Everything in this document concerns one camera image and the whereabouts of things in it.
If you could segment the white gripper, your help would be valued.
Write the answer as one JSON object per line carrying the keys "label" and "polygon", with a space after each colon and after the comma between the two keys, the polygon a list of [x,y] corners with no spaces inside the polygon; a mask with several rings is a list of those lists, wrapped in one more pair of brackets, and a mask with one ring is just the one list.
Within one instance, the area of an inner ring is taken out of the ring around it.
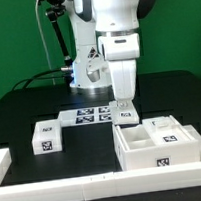
{"label": "white gripper", "polygon": [[126,108],[126,101],[133,100],[136,89],[136,60],[109,62],[112,90],[118,107]]}

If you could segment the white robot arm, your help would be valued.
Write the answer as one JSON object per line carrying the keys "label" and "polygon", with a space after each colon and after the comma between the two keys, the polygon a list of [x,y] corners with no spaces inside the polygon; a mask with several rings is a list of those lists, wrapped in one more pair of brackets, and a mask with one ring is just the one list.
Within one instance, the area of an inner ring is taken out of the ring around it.
{"label": "white robot arm", "polygon": [[67,72],[75,90],[112,88],[116,106],[125,108],[136,89],[136,64],[140,56],[139,20],[152,10],[155,0],[46,0],[46,15],[57,29],[58,18],[71,21],[76,57],[63,47]]}

